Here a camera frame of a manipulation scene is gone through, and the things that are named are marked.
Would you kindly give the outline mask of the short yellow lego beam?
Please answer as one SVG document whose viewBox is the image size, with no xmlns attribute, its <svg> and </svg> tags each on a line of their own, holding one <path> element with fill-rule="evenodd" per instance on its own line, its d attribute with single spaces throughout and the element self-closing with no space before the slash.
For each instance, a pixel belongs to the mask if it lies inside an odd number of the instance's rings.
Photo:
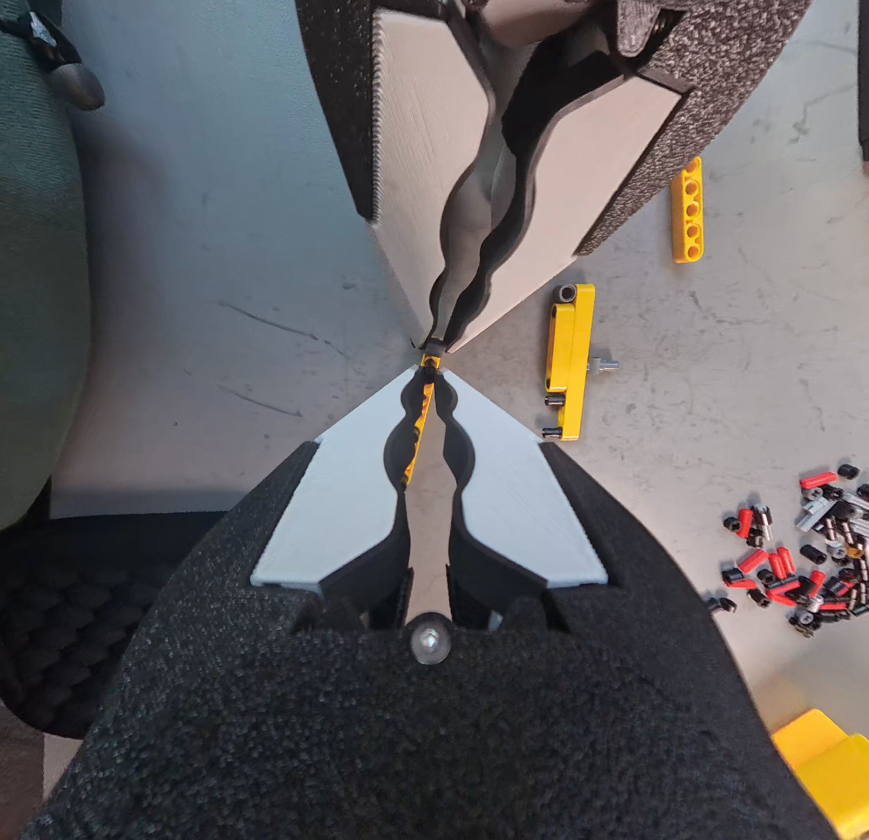
<svg viewBox="0 0 869 840">
<path fill-rule="evenodd" d="M 670 183 L 673 260 L 690 263 L 704 254 L 702 160 L 695 157 Z"/>
</svg>

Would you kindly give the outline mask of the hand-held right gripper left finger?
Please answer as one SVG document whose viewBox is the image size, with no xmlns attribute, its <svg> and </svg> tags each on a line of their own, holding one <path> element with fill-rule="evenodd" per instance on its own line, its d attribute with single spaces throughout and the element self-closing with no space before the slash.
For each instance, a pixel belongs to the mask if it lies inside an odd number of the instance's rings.
<svg viewBox="0 0 869 840">
<path fill-rule="evenodd" d="M 420 368 L 407 368 L 322 433 L 249 582 L 319 595 L 387 595 L 407 569 L 404 476 Z"/>
</svg>

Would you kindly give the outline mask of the yellow plastic bin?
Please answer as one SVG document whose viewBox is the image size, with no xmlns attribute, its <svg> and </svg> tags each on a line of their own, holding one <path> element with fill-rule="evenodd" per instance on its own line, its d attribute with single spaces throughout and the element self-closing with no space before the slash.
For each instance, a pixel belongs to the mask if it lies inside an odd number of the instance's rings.
<svg viewBox="0 0 869 840">
<path fill-rule="evenodd" d="M 777 730 L 773 742 L 838 837 L 867 838 L 867 738 L 811 709 Z"/>
</svg>

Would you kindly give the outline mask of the pile of small lego pieces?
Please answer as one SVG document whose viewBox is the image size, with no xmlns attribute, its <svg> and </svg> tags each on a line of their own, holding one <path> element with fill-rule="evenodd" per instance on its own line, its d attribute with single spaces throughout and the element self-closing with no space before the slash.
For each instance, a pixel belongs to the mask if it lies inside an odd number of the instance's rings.
<svg viewBox="0 0 869 840">
<path fill-rule="evenodd" d="M 722 596 L 736 601 L 740 593 L 760 609 L 782 611 L 806 639 L 867 618 L 867 468 L 842 460 L 803 473 L 793 521 L 752 498 L 726 511 L 721 525 L 740 542 L 734 559 L 721 564 Z"/>
</svg>

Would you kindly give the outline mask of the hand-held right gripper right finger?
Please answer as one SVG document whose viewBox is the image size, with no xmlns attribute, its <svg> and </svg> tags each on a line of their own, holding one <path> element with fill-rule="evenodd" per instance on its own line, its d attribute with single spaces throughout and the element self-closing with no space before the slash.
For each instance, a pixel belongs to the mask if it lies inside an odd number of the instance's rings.
<svg viewBox="0 0 869 840">
<path fill-rule="evenodd" d="M 543 442 L 445 371 L 435 381 L 443 458 L 455 480 L 450 573 L 461 589 L 606 585 L 608 573 Z"/>
</svg>

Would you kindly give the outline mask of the yellow lego beam assembly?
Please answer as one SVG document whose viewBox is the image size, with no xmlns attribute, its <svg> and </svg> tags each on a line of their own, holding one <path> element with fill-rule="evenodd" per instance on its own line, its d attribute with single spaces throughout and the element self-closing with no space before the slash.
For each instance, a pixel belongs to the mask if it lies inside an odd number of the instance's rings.
<svg viewBox="0 0 869 840">
<path fill-rule="evenodd" d="M 588 376 L 612 373 L 620 367 L 617 361 L 590 353 L 594 304 L 592 284 L 561 284 L 554 289 L 544 402 L 558 412 L 558 422 L 541 430 L 544 440 L 577 441 Z"/>
</svg>

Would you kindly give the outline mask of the long yellow lego beam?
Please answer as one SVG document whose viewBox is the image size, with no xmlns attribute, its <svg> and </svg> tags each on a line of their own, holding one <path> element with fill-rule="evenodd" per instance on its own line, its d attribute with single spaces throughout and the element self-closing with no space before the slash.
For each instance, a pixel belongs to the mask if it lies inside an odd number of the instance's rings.
<svg viewBox="0 0 869 840">
<path fill-rule="evenodd" d="M 414 453 L 409 461 L 404 475 L 402 477 L 402 485 L 403 487 L 408 487 L 415 471 L 415 466 L 417 462 L 417 458 L 420 452 L 420 444 L 422 434 L 424 433 L 426 423 L 429 416 L 429 409 L 432 405 L 432 402 L 435 398 L 435 378 L 437 377 L 438 370 L 440 368 L 440 360 L 439 356 L 426 354 L 423 356 L 420 367 L 423 369 L 424 376 L 424 384 L 422 388 L 422 399 L 421 399 L 421 407 L 420 407 L 420 415 L 417 417 L 414 425 L 415 431 L 415 447 Z"/>
</svg>

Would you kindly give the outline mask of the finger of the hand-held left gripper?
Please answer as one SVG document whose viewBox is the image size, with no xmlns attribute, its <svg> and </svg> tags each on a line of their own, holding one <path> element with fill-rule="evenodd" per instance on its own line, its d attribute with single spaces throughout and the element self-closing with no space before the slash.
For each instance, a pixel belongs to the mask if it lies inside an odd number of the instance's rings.
<svg viewBox="0 0 869 840">
<path fill-rule="evenodd" d="M 494 92 L 460 7 L 444 7 L 440 19 L 377 9 L 372 80 L 370 230 L 408 337 L 423 344 L 449 266 L 444 215 L 479 158 Z"/>
<path fill-rule="evenodd" d="M 602 36 L 534 48 L 501 118 L 494 226 L 442 337 L 448 353 L 567 268 L 684 96 L 682 82 L 642 75 Z"/>
</svg>

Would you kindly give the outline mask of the black wired earphone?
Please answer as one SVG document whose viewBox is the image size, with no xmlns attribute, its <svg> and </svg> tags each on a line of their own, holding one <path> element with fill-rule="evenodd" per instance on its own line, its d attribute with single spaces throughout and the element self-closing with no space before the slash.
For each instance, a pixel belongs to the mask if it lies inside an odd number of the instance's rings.
<svg viewBox="0 0 869 840">
<path fill-rule="evenodd" d="M 105 105 L 98 78 L 81 61 L 74 44 L 44 15 L 28 10 L 14 20 L 1 20 L 1 30 L 25 42 L 49 87 L 64 102 L 82 111 Z"/>
</svg>

